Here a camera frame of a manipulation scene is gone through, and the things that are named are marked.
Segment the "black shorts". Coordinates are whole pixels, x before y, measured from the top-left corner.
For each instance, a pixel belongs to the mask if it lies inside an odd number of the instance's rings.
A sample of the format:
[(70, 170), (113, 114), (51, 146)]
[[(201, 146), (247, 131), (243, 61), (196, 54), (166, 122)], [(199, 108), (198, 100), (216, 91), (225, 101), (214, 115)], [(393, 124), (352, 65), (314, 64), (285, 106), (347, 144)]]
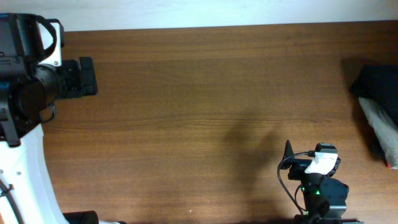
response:
[(349, 91), (374, 100), (397, 124), (397, 65), (365, 65)]

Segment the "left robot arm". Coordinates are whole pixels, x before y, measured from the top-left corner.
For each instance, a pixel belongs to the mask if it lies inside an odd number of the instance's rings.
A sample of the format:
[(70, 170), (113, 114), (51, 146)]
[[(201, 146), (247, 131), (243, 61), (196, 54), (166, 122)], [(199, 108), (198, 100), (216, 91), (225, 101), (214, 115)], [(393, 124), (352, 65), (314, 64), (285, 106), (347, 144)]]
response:
[(64, 60), (60, 21), (1, 14), (1, 220), (4, 223), (94, 223), (96, 212), (61, 211), (44, 156), (42, 116), (57, 100), (98, 92), (93, 59)]

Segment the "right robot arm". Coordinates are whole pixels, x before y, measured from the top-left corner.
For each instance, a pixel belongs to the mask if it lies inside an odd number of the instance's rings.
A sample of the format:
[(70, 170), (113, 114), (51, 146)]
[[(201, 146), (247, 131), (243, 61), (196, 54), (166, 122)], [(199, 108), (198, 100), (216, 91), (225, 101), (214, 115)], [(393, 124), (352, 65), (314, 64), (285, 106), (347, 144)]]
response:
[[(360, 223), (355, 218), (342, 217), (347, 209), (349, 186), (333, 178), (340, 163), (338, 151), (332, 144), (321, 142), (312, 151), (294, 153), (290, 141), (286, 141), (284, 155), (277, 166), (277, 178), (299, 210), (295, 223)], [(289, 180), (300, 182), (294, 194), (284, 184), (281, 170), (288, 170)]]

